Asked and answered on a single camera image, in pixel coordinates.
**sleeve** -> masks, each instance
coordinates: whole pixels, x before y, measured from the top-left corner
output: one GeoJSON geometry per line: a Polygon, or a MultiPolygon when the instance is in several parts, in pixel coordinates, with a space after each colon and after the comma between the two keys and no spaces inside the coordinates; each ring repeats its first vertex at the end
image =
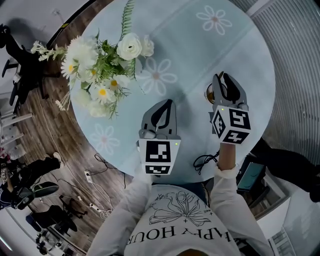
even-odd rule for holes
{"type": "Polygon", "coordinates": [[[245,199],[237,194],[237,167],[214,170],[214,186],[211,191],[211,209],[228,229],[233,239],[245,240],[259,255],[273,256],[255,217],[245,199]]]}
{"type": "Polygon", "coordinates": [[[96,234],[87,256],[123,255],[151,193],[151,184],[136,178],[124,191],[124,198],[106,218],[96,234]]]}

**desk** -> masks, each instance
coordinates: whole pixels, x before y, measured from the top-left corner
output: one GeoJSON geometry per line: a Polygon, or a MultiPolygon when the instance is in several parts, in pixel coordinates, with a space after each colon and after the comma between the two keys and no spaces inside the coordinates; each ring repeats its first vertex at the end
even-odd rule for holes
{"type": "MultiPolygon", "coordinates": [[[[126,2],[110,3],[82,36],[95,36],[99,31],[101,40],[118,43],[126,2]]],[[[200,155],[214,155],[219,150],[210,124],[212,105],[204,94],[213,75],[225,71],[247,93],[252,132],[236,146],[236,161],[243,159],[267,127],[275,99],[274,64],[251,19],[227,0],[136,0],[131,31],[150,35],[154,55],[140,59],[143,70],[130,84],[131,94],[119,103],[118,117],[94,118],[73,104],[90,144],[106,161],[134,176],[140,162],[136,141],[142,117],[154,104],[172,99],[181,145],[171,175],[155,182],[184,184],[212,178],[213,161],[205,165],[201,175],[193,162],[200,155]]],[[[72,101],[76,91],[71,92],[72,101]]]]}

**flower bouquet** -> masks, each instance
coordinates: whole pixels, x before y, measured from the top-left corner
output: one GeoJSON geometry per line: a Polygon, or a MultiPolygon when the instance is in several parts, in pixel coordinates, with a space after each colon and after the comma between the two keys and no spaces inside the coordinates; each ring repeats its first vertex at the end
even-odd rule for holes
{"type": "Polygon", "coordinates": [[[94,38],[78,36],[68,46],[56,45],[50,50],[38,41],[33,44],[31,52],[38,53],[40,61],[62,57],[61,73],[69,79],[70,90],[61,101],[55,101],[61,111],[69,109],[70,91],[78,80],[81,85],[75,101],[87,108],[91,116],[112,118],[117,114],[118,102],[130,94],[127,86],[135,79],[136,58],[154,53],[154,43],[148,35],[140,39],[131,32],[133,9],[134,0],[128,0],[122,14],[121,37],[116,45],[99,40],[99,33],[94,38]]]}

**person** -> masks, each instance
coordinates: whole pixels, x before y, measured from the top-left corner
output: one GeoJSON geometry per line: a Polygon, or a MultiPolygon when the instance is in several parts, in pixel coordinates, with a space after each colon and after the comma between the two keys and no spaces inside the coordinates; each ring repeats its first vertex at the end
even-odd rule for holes
{"type": "Polygon", "coordinates": [[[220,144],[210,207],[196,194],[198,189],[152,185],[151,175],[137,169],[87,256],[273,256],[244,198],[237,194],[235,162],[235,145],[220,144]]]}
{"type": "Polygon", "coordinates": [[[0,208],[9,207],[16,197],[16,192],[22,188],[31,188],[31,186],[41,176],[62,168],[65,164],[62,162],[61,156],[58,152],[53,153],[51,158],[48,154],[45,155],[44,160],[36,160],[19,172],[10,177],[8,168],[3,168],[5,171],[6,182],[0,186],[0,208]]]}

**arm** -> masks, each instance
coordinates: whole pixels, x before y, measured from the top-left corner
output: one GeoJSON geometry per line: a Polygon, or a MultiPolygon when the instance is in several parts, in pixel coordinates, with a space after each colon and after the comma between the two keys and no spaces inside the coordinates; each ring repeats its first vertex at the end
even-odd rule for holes
{"type": "Polygon", "coordinates": [[[235,145],[222,143],[214,170],[211,209],[234,239],[246,240],[259,255],[274,255],[245,199],[237,194],[235,162],[235,145]]]}
{"type": "Polygon", "coordinates": [[[87,256],[123,255],[131,233],[145,212],[151,183],[134,178],[124,197],[96,234],[87,256]]]}
{"type": "Polygon", "coordinates": [[[9,176],[9,170],[8,170],[8,168],[5,168],[4,171],[5,171],[5,175],[6,175],[7,189],[9,190],[10,193],[12,193],[14,191],[14,187],[12,186],[12,183],[11,183],[11,179],[9,176]]]}

